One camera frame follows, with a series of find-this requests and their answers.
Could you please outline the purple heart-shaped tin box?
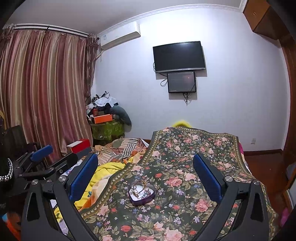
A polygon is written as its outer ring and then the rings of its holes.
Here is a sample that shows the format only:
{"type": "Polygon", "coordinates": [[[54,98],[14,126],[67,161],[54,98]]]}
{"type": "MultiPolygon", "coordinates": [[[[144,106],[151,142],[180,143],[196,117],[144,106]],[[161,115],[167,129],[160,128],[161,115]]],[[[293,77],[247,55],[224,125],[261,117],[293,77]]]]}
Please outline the purple heart-shaped tin box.
{"type": "Polygon", "coordinates": [[[144,181],[135,181],[129,186],[128,197],[133,206],[149,203],[156,197],[154,186],[144,181]]]}

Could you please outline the red white box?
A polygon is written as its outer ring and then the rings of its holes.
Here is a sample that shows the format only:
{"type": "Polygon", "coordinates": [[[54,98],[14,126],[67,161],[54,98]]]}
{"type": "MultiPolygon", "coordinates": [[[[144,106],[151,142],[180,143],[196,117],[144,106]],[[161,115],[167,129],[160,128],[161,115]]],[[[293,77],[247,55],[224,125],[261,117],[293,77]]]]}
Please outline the red white box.
{"type": "Polygon", "coordinates": [[[83,138],[66,146],[71,152],[77,154],[85,149],[91,148],[90,140],[83,138]]]}

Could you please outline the yellow blanket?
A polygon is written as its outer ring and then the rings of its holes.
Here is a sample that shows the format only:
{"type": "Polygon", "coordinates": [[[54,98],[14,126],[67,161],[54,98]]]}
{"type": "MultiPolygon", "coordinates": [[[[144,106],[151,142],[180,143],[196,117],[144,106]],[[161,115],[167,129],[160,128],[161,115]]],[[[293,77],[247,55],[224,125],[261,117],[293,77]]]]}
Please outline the yellow blanket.
{"type": "Polygon", "coordinates": [[[87,224],[107,231],[124,226],[155,232],[189,228],[200,221],[196,204],[203,194],[193,169],[193,156],[215,141],[221,141],[229,152],[236,147],[231,135],[214,136],[181,127],[157,131],[138,163],[99,166],[75,206],[87,224]],[[133,206],[128,189],[135,181],[154,186],[156,197],[133,206]]]}

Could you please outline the green patterned box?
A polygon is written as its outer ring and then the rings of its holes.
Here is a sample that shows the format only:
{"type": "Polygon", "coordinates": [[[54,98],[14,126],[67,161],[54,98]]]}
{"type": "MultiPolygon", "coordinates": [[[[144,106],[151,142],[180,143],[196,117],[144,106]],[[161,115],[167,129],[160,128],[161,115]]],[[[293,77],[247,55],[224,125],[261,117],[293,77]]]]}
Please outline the green patterned box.
{"type": "Polygon", "coordinates": [[[91,124],[92,136],[95,140],[112,141],[125,136],[125,127],[121,121],[112,120],[105,123],[91,124]]]}

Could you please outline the striped patterned quilt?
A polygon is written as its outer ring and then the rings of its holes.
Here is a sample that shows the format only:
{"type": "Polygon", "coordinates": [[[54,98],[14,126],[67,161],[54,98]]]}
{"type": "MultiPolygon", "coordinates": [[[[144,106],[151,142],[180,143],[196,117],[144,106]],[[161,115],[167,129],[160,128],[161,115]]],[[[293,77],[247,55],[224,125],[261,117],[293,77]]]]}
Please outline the striped patterned quilt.
{"type": "Polygon", "coordinates": [[[109,162],[138,163],[149,147],[149,143],[141,138],[118,138],[104,146],[96,145],[94,151],[98,164],[109,162]]]}

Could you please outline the orange box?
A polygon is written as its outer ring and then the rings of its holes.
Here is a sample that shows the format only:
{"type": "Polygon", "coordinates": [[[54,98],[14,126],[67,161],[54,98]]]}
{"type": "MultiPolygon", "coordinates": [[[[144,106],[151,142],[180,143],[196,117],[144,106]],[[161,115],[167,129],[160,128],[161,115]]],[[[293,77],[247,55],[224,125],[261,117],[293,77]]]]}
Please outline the orange box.
{"type": "Polygon", "coordinates": [[[111,114],[105,114],[105,115],[100,115],[100,116],[94,116],[92,117],[92,122],[94,124],[99,124],[99,123],[105,123],[112,121],[113,117],[111,114]]]}

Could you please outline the pile of clothes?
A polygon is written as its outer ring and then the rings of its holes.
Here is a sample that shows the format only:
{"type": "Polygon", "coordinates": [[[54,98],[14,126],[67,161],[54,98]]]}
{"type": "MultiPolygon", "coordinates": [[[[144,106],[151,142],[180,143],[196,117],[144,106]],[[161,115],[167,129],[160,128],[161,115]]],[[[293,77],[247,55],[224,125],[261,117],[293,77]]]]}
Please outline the pile of clothes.
{"type": "Polygon", "coordinates": [[[86,114],[90,117],[93,114],[93,110],[105,111],[106,109],[112,108],[118,105],[117,100],[110,95],[109,92],[105,91],[102,96],[97,94],[91,100],[91,103],[86,106],[86,114]]]}

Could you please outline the dark green cushion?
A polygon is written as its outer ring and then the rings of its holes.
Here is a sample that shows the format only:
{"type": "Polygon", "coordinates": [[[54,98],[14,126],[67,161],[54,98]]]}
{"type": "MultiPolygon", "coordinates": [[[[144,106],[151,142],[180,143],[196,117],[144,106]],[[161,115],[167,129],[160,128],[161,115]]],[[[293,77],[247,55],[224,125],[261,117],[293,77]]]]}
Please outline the dark green cushion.
{"type": "Polygon", "coordinates": [[[130,120],[129,115],[127,114],[127,112],[121,106],[114,105],[110,109],[110,113],[119,116],[119,119],[123,123],[125,123],[127,126],[131,126],[132,125],[132,121],[130,120]]]}

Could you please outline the wooden door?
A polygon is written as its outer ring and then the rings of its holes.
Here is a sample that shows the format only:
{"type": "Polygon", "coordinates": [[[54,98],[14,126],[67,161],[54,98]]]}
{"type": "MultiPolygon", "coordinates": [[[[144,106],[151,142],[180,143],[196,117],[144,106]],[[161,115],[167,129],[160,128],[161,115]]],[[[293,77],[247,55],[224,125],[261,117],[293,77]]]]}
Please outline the wooden door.
{"type": "Polygon", "coordinates": [[[295,40],[291,36],[286,36],[280,39],[280,44],[287,65],[290,90],[287,138],[282,153],[284,164],[288,167],[295,163],[295,40]]]}

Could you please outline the striped pink curtain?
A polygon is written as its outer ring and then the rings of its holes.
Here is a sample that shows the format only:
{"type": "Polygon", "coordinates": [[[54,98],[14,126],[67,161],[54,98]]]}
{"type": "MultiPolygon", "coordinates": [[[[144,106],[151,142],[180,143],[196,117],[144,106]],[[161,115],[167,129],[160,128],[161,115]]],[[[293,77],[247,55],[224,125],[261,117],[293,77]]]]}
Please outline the striped pink curtain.
{"type": "Polygon", "coordinates": [[[1,110],[8,126],[21,126],[28,142],[51,145],[47,162],[86,138],[97,37],[50,30],[5,29],[1,34],[1,110]]]}

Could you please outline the floral green bedspread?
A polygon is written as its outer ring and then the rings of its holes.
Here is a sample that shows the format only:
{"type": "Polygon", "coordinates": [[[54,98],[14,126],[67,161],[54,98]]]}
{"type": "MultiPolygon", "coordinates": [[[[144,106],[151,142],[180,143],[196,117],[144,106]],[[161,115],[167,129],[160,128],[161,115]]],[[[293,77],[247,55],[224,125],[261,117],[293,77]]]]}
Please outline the floral green bedspread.
{"type": "Polygon", "coordinates": [[[193,168],[195,154],[208,158],[236,181],[253,179],[238,137],[194,128],[165,128],[154,132],[140,161],[109,178],[95,203],[81,211],[82,218],[98,240],[191,240],[216,206],[193,168]],[[156,197],[133,206],[128,188],[135,181],[153,185],[156,197]]]}

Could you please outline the white air conditioner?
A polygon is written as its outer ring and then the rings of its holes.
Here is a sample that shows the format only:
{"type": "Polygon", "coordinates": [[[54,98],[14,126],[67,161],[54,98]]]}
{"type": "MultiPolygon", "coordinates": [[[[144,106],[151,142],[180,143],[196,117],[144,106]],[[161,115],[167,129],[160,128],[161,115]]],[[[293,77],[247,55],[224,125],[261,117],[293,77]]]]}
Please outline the white air conditioner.
{"type": "Polygon", "coordinates": [[[139,24],[137,22],[132,22],[103,34],[99,37],[100,46],[102,50],[108,50],[130,40],[139,38],[140,36],[139,24]]]}

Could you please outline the wooden wardrobe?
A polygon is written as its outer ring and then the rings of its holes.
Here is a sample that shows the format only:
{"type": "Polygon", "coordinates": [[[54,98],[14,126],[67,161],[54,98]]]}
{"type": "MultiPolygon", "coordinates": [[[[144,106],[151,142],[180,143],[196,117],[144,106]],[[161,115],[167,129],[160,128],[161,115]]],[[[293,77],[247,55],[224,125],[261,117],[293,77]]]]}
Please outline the wooden wardrobe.
{"type": "Polygon", "coordinates": [[[243,11],[252,31],[295,46],[295,1],[247,1],[243,11]]]}

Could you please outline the small black wall monitor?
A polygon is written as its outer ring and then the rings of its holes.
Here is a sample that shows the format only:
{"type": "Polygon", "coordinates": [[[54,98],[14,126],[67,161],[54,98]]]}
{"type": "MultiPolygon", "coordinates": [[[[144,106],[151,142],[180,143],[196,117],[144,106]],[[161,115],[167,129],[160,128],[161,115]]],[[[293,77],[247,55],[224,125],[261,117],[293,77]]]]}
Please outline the small black wall monitor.
{"type": "Polygon", "coordinates": [[[191,93],[196,92],[196,76],[191,72],[168,73],[169,93],[191,93]]]}

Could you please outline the large black wall television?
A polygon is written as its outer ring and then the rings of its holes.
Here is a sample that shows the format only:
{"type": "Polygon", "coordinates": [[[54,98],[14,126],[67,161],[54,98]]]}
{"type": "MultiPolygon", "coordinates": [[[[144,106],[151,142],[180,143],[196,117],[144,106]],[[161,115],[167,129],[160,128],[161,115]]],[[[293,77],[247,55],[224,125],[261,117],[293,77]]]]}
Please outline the large black wall television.
{"type": "Polygon", "coordinates": [[[156,73],[206,69],[200,41],[159,45],[152,50],[156,73]]]}

